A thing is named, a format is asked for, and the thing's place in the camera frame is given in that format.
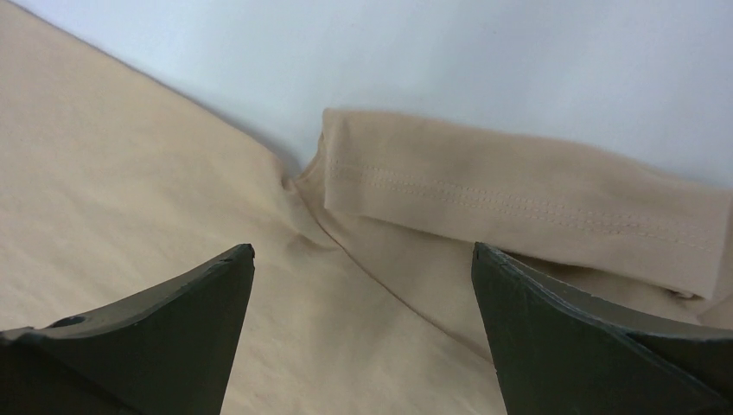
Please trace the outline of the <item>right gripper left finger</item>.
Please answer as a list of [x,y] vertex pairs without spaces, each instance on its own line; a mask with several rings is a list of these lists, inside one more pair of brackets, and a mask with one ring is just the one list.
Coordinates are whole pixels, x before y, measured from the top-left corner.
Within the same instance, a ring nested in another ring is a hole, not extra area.
[[241,244],[117,302],[3,331],[2,413],[220,413],[254,256]]

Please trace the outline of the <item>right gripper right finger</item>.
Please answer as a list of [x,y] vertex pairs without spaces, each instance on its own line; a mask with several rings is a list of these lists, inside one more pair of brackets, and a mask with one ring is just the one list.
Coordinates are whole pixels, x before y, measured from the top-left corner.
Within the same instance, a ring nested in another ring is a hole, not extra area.
[[471,281],[508,413],[731,413],[730,330],[611,303],[483,243]]

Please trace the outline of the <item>beige t-shirt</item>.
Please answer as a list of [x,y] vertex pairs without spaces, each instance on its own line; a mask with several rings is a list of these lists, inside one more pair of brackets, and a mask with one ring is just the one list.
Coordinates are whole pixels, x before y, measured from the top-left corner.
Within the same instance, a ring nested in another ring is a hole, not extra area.
[[243,131],[1,4],[1,324],[254,247],[227,414],[502,414],[470,267],[732,325],[732,193],[587,145],[329,109],[297,177]]

